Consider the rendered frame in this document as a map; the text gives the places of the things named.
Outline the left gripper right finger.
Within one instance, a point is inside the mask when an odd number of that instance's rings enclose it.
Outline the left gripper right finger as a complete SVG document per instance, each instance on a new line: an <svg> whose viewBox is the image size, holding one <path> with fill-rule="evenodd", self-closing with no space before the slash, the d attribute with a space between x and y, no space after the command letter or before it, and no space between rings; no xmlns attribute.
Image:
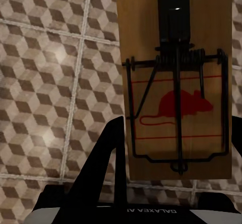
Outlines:
<svg viewBox="0 0 242 224"><path fill-rule="evenodd" d="M232 143L242 156L242 118L232 116Z"/></svg>

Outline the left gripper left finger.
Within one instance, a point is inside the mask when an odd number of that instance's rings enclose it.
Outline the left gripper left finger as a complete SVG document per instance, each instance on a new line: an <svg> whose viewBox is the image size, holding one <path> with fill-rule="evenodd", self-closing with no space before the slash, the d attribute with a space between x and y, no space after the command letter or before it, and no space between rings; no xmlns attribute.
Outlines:
<svg viewBox="0 0 242 224"><path fill-rule="evenodd" d="M110 155L115 147L114 204L97 207ZM123 116L105 126L52 224L128 224Z"/></svg>

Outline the mousetrap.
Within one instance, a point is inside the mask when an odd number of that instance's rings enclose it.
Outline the mousetrap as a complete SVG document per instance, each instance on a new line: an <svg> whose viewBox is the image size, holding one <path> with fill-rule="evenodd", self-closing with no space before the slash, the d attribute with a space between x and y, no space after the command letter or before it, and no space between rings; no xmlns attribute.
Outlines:
<svg viewBox="0 0 242 224"><path fill-rule="evenodd" d="M116 0L130 181L232 179L232 0Z"/></svg>

